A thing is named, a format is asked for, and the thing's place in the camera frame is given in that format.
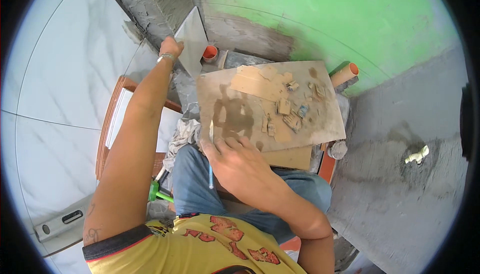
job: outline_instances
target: green wall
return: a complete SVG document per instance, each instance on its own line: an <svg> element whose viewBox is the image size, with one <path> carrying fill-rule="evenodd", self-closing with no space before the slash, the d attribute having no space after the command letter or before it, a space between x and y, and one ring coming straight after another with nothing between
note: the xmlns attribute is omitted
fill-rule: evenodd
<svg viewBox="0 0 480 274"><path fill-rule="evenodd" d="M343 61L355 62L359 82L345 91L348 96L459 43L441 0L201 1L206 17L244 17L292 36L292 61L324 60L329 72Z"/></svg>

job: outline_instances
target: silver bangle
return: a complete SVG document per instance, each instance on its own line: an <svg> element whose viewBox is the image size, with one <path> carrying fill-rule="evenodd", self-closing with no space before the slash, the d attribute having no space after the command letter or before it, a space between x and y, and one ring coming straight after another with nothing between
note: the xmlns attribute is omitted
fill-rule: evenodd
<svg viewBox="0 0 480 274"><path fill-rule="evenodd" d="M162 53L162 55L156 60L156 63L159 63L163 58L169 58L172 60L172 63L175 63L175 57L170 53Z"/></svg>

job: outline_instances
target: cloth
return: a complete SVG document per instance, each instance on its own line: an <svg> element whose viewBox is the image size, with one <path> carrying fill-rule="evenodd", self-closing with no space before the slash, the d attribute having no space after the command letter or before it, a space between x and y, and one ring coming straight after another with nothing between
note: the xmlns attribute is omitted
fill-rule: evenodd
<svg viewBox="0 0 480 274"><path fill-rule="evenodd" d="M163 167L155 178L158 181L165 171L171 172L177 152L187 144L197 144L200 138L201 124L195 119L184 122L182 119L177 122L177 129L168 143L168 152L163 159Z"/></svg>
<svg viewBox="0 0 480 274"><path fill-rule="evenodd" d="M282 244L295 235L289 225L268 212L254 209L243 214L225 210L216 189L208 187L208 160L193 145L181 148L173 169L173 197L177 215L202 213L233 217L252 224L261 231L273 235ZM298 195L310 201L324 213L330 207L332 189L319 175L306 171L273 169Z"/></svg>
<svg viewBox="0 0 480 274"><path fill-rule="evenodd" d="M173 229L158 221L83 247L92 274L305 273L271 235L242 220L187 214Z"/></svg>

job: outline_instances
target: right hand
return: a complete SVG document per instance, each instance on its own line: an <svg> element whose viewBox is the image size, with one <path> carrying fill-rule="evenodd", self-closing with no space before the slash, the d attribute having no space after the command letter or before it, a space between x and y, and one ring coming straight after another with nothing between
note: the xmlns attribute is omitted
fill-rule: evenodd
<svg viewBox="0 0 480 274"><path fill-rule="evenodd" d="M275 213L293 193L247 137L217 139L215 145L202 139L201 147L219 183L243 203Z"/></svg>
<svg viewBox="0 0 480 274"><path fill-rule="evenodd" d="M160 45L160 52L159 56L164 54L164 53L169 53L173 55L175 60L180 56L180 54L183 51L183 42L178 42L175 41L175 39L171 36L165 37L165 40L162 42Z"/></svg>

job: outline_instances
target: person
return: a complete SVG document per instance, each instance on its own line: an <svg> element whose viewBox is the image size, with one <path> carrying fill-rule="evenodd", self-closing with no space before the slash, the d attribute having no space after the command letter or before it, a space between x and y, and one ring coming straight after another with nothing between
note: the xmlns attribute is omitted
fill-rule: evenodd
<svg viewBox="0 0 480 274"><path fill-rule="evenodd" d="M333 233L324 212L331 188L318 175L272 170L246 137L187 145L174 164L177 218L145 224L147 197L169 76L183 44L166 37L158 64L141 81L86 212L83 255L97 273L333 273ZM218 183L254 209L225 210ZM279 244L297 235L297 263Z"/></svg>

